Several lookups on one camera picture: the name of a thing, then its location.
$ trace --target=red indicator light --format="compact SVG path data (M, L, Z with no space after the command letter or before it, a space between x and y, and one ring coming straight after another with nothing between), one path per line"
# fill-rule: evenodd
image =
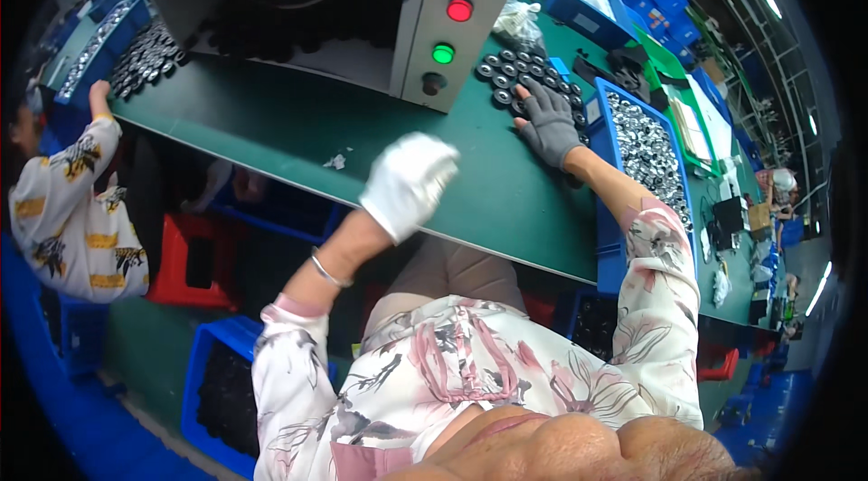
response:
M457 22L467 21L473 15L473 4L469 0L450 0L446 15Z

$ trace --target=paper scrap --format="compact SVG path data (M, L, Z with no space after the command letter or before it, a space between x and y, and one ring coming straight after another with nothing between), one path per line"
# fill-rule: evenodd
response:
M335 170L341 170L346 164L346 157L342 154L338 153L331 159L329 159L323 166L328 168L333 168Z

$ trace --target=floral blouse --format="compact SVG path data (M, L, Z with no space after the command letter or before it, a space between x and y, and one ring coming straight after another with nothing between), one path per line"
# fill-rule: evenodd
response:
M622 228L629 268L609 363L511 307L451 295L368 336L336 396L325 368L328 316L263 309L255 479L374 479L419 462L472 404L580 411L614 429L666 415L701 429L688 238L657 199L631 209Z

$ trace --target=gray fingerless glove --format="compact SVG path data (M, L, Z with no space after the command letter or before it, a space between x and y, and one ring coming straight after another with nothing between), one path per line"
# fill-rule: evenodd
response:
M584 146L573 122L570 104L537 81L528 82L524 99L529 121L519 131L528 145L549 165L563 170L563 160L573 148Z

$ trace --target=white shirt with yellow pattern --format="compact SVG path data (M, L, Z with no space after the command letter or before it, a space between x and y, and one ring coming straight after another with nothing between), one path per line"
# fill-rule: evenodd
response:
M66 150L27 161L9 192L12 234L27 263L46 286L91 302L143 295L148 287L126 190L94 196L121 133L112 116L94 118Z

